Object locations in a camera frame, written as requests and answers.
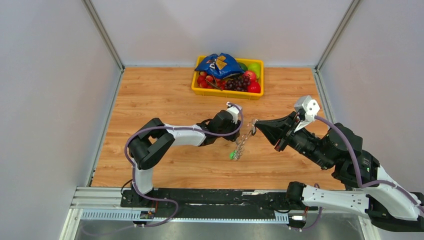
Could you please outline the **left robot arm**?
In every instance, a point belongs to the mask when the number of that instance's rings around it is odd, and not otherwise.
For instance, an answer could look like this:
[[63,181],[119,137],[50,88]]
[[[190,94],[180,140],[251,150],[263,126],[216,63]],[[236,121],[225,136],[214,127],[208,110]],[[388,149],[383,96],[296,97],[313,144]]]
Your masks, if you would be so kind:
[[240,135],[243,113],[230,105],[213,118],[188,126],[170,125],[158,117],[151,119],[125,143],[124,154],[132,165],[133,200],[140,207],[153,201],[153,168],[171,147],[204,147],[219,138],[235,142]]

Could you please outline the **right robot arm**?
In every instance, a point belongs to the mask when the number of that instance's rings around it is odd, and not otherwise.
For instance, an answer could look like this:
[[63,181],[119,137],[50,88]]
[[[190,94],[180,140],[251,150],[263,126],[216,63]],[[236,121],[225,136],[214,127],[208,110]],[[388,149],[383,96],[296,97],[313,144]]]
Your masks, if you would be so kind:
[[289,183],[286,204],[292,209],[301,205],[332,208],[356,214],[372,225],[390,232],[423,232],[424,195],[400,187],[379,161],[363,149],[363,139],[341,123],[331,124],[323,137],[305,128],[298,129],[297,112],[273,119],[259,120],[255,128],[263,133],[275,150],[290,147],[332,177],[357,189],[330,192],[298,181]]

